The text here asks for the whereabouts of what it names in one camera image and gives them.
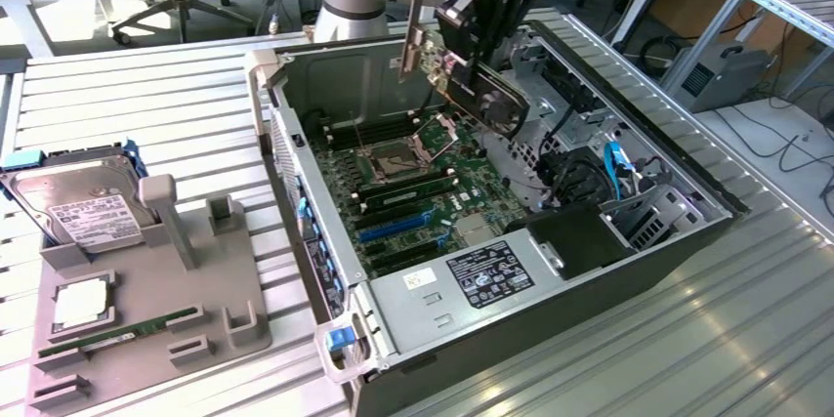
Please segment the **green graphics card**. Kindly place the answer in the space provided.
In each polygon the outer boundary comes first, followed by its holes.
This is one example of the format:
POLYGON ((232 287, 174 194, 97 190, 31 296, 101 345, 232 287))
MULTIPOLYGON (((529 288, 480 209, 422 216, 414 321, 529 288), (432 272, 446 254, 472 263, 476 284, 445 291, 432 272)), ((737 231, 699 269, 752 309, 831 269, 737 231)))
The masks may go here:
POLYGON ((452 77, 453 56, 442 44, 438 24, 418 21, 422 0, 410 0, 398 79, 425 76, 429 87, 489 131, 511 139, 527 119, 528 102, 517 88, 483 64, 477 68, 477 91, 461 87, 452 77))

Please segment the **silver disk bay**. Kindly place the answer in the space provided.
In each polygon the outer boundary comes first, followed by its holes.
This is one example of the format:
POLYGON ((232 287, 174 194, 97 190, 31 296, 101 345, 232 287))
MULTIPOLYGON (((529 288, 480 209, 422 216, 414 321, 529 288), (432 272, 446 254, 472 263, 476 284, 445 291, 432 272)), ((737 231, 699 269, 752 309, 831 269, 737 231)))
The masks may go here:
POLYGON ((665 184, 627 199, 604 202, 600 209, 637 251, 699 229, 708 222, 684 195, 665 184))
POLYGON ((615 120, 607 104, 567 68, 553 38, 531 26, 512 37, 499 73, 521 92, 528 112, 512 138, 485 138, 489 161, 527 188, 545 186, 536 176, 539 157, 587 146, 615 120))

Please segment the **black RAM slot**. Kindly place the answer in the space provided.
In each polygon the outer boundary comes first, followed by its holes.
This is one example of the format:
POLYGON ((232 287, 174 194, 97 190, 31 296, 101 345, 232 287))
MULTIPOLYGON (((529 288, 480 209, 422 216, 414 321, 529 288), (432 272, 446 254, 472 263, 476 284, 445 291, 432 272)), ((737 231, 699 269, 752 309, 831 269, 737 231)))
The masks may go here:
POLYGON ((393 182, 393 183, 386 183, 382 184, 380 186, 372 187, 372 188, 357 188, 353 190, 352 192, 352 198, 360 198, 360 199, 365 199, 370 196, 374 196, 377 194, 381 194, 384 192, 389 192, 393 190, 397 190, 400 188, 408 188, 410 186, 422 184, 422 183, 429 183, 433 181, 438 181, 444 178, 446 178, 449 176, 449 173, 442 170, 442 171, 437 171, 433 173, 428 173, 412 178, 406 178, 401 181, 393 182))
MULTIPOLYGON (((369 130, 361 130, 361 137, 364 139, 369 139, 370 137, 378 137, 378 136, 390 136, 392 138, 396 137, 402 137, 408 134, 410 134, 414 130, 414 124, 412 128, 405 128, 405 127, 376 127, 376 128, 370 128, 369 130)), ((340 136, 340 135, 354 135, 354 130, 353 128, 342 128, 342 129, 336 129, 334 131, 329 130, 329 133, 333 136, 340 136)))
POLYGON ((362 123, 357 127, 346 126, 332 129, 332 144, 334 146, 356 146, 358 142, 362 142, 364 144, 373 144, 405 137, 414 130, 416 124, 409 119, 362 123))
POLYGON ((328 117, 322 121, 322 126, 329 130, 358 127, 360 130, 369 130, 376 127, 405 127, 412 128, 412 118, 405 113, 393 114, 361 114, 346 117, 328 117))
POLYGON ((445 169, 434 169, 434 170, 428 170, 428 171, 404 172, 404 173, 401 173, 398 175, 394 175, 392 178, 380 178, 380 177, 376 177, 374 175, 372 175, 368 172, 364 172, 364 173, 358 172, 356 174, 356 178, 353 179, 352 185, 349 186, 349 189, 354 190, 357 188, 372 188, 372 187, 380 186, 382 184, 393 183, 393 182, 401 181, 401 180, 404 180, 406 178, 412 178, 412 177, 416 177, 416 176, 420 176, 420 175, 424 175, 424 174, 428 174, 428 173, 433 173, 433 172, 437 172, 437 171, 442 171, 442 170, 445 170, 445 169))
MULTIPOLYGON (((334 151, 358 147, 356 135, 348 134, 348 135, 333 136, 332 134, 329 134, 329 136, 332 137, 332 139, 329 141, 329 147, 334 151)), ((398 139, 398 138, 402 138, 402 137, 392 138, 390 136, 378 136, 378 137, 370 137, 369 139, 361 138, 361 140, 362 140, 362 144, 364 145, 369 145, 369 144, 376 144, 376 143, 385 142, 385 141, 389 141, 389 140, 393 140, 393 139, 398 139)))

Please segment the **silver CPU socket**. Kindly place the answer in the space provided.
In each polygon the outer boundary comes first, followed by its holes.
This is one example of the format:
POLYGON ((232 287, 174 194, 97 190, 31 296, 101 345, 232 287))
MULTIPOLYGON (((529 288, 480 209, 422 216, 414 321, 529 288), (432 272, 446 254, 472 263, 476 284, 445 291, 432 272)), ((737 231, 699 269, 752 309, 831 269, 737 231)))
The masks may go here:
POLYGON ((353 162, 358 172, 368 172, 380 178, 392 178, 410 171, 428 171, 432 164, 424 163, 416 156, 410 137, 364 145, 364 152, 356 148, 353 162))

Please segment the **green motherboard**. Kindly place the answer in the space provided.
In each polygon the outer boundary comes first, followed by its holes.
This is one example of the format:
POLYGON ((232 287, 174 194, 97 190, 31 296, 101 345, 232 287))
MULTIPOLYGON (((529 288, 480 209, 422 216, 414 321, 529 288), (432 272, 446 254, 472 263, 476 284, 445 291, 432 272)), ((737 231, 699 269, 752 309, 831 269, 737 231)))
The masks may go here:
POLYGON ((353 227, 353 222, 361 215, 373 213, 361 211, 362 199, 352 198, 353 191, 349 189, 358 173, 353 162, 356 147, 338 151, 329 147, 332 137, 329 129, 322 126, 324 120, 318 122, 312 134, 312 154, 328 185, 336 212, 345 226, 360 265, 370 278, 378 277, 374 274, 374 268, 369 265, 372 259, 429 239, 437 239, 440 242, 438 248, 445 249, 442 255, 469 247, 454 231, 454 223, 467 215, 481 213, 489 224, 500 229, 501 234, 508 224, 528 214, 528 201, 513 193, 509 178, 495 168, 487 158, 485 139, 476 133, 462 116, 445 110, 412 110, 408 116, 416 124, 416 130, 436 113, 442 113, 454 122, 458 140, 432 161, 428 170, 445 169, 449 173, 446 178, 457 177, 458 183, 448 192, 413 201, 421 203, 424 212, 432 214, 430 221, 424 227, 366 243, 358 243, 358 233, 364 229, 356 230, 353 227))

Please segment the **green RAM stick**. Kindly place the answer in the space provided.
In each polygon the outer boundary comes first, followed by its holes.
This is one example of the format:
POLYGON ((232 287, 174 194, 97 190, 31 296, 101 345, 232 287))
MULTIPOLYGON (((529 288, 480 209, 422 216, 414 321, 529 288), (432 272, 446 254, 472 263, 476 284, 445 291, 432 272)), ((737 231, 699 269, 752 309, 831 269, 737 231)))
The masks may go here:
POLYGON ((437 179, 414 183, 402 188, 386 189, 373 195, 368 195, 360 202, 362 212, 374 212, 381 209, 422 200, 433 195, 448 192, 458 183, 458 178, 437 179))
POLYGON ((109 331, 98 332, 90 336, 69 340, 61 344, 41 349, 37 351, 35 356, 38 358, 45 358, 72 349, 80 349, 82 352, 92 351, 100 345, 108 346, 118 344, 138 337, 152 335, 166 329, 165 324, 168 321, 184 318, 193 313, 197 313, 196 307, 184 308, 138 323, 117 327, 109 331))

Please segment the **silver chipset heatsink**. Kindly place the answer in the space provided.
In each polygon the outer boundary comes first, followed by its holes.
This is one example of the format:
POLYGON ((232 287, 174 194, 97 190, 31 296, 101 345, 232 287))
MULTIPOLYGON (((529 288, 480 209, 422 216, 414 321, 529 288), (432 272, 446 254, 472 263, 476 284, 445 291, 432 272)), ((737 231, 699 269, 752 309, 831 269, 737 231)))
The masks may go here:
POLYGON ((489 224, 481 213, 472 213, 458 219, 454 231, 467 246, 477 245, 500 235, 500 229, 489 224))

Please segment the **blue expansion slot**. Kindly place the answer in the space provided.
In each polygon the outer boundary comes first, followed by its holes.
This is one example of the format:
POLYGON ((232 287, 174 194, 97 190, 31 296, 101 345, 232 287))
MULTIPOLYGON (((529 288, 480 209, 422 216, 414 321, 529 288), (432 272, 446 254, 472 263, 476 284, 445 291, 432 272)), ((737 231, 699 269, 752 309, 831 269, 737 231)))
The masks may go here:
POLYGON ((429 212, 422 212, 373 229, 365 229, 358 233, 358 243, 366 243, 408 230, 418 229, 428 224, 430 217, 429 212))

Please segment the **black plastic shroud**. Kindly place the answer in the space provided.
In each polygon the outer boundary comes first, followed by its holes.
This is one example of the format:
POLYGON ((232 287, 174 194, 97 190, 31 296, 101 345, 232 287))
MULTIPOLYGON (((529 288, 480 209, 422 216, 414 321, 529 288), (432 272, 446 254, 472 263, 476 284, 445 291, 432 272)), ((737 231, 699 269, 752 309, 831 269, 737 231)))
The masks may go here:
POLYGON ((528 230, 536 244, 549 246, 557 258, 555 270, 565 280, 636 253, 593 203, 544 209, 513 220, 504 232, 517 229, 528 230))

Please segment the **grey power supply unit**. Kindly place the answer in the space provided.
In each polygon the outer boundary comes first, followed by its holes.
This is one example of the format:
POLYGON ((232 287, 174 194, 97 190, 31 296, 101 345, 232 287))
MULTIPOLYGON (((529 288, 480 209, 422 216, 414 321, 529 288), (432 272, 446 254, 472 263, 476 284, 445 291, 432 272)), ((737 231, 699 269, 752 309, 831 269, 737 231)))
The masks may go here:
POLYGON ((424 354, 531 308, 568 284, 551 245, 519 229, 369 282, 398 359, 424 354))

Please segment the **black open PC case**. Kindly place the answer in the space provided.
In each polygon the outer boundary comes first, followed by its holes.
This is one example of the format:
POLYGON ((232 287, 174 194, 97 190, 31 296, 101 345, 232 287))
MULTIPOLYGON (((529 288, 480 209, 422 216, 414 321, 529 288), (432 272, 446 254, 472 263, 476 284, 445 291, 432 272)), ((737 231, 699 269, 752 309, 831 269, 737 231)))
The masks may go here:
POLYGON ((685 118, 629 62, 572 21, 549 25, 529 21, 517 33, 527 26, 541 27, 555 36, 552 43, 567 68, 615 114, 587 146, 539 157, 536 176, 543 188, 512 183, 513 193, 528 201, 528 215, 581 202, 600 208, 604 202, 665 184, 684 195, 708 222, 607 267, 564 279, 564 292, 479 332, 398 359, 380 331, 369 294, 369 282, 381 276, 368 277, 360 265, 312 154, 313 131, 328 117, 445 110, 460 114, 484 139, 504 137, 430 89, 421 73, 398 79, 405 35, 254 52, 254 82, 269 100, 270 179, 312 303, 312 343, 325 377, 346 390, 350 412, 358 417, 393 414, 608 313, 653 287, 747 213, 737 196, 673 141, 667 125, 655 123, 656 117, 667 124, 684 124, 685 118), (302 196, 305 216, 298 218, 302 196), (320 228, 318 240, 313 239, 312 222, 320 228), (334 275, 326 271, 325 257, 332 260, 334 275), (341 282, 341 300, 333 295, 333 277, 341 282), (329 353, 324 334, 344 326, 353 327, 357 340, 329 353))

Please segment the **blue case latch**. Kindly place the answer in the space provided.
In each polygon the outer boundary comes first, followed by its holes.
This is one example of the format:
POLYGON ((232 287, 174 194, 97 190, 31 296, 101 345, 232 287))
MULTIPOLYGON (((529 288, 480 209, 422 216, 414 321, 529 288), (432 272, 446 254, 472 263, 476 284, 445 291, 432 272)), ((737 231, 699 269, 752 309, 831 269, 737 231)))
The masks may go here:
POLYGON ((352 326, 344 326, 329 330, 324 334, 324 344, 329 353, 336 353, 350 346, 357 340, 356 332, 352 326))

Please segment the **hard disk with blue carrier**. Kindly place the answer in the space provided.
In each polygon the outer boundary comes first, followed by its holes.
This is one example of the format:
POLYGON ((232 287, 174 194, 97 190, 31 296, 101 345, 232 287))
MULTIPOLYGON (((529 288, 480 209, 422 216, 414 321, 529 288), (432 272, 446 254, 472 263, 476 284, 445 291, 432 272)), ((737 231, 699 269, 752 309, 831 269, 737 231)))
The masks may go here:
POLYGON ((0 163, 0 191, 50 245, 74 243, 96 254, 138 243, 140 230, 157 223, 138 201, 145 176, 138 146, 129 139, 50 153, 15 150, 0 163))

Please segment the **grey parts rack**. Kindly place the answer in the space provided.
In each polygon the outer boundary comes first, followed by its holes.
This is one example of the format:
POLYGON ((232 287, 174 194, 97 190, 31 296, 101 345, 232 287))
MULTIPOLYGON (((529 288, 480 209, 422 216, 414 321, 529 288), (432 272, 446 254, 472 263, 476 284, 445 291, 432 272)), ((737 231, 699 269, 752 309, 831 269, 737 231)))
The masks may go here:
POLYGON ((178 212, 176 200, 170 176, 142 178, 138 201, 160 221, 140 230, 138 243, 92 254, 74 243, 42 242, 26 417, 65 417, 269 345, 242 205, 214 196, 178 212), (54 332, 56 288, 92 278, 109 282, 109 317, 54 332), (168 321, 152 335, 92 351, 35 356, 41 349, 188 307, 197 313, 168 321))

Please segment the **silver CPU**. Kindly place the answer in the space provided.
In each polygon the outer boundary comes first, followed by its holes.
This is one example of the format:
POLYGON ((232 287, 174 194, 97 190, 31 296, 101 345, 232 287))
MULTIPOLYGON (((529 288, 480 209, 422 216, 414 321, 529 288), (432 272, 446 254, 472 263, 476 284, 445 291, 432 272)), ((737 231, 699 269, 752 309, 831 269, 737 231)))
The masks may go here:
POLYGON ((54 294, 54 332, 109 317, 109 282, 92 278, 60 285, 54 294))

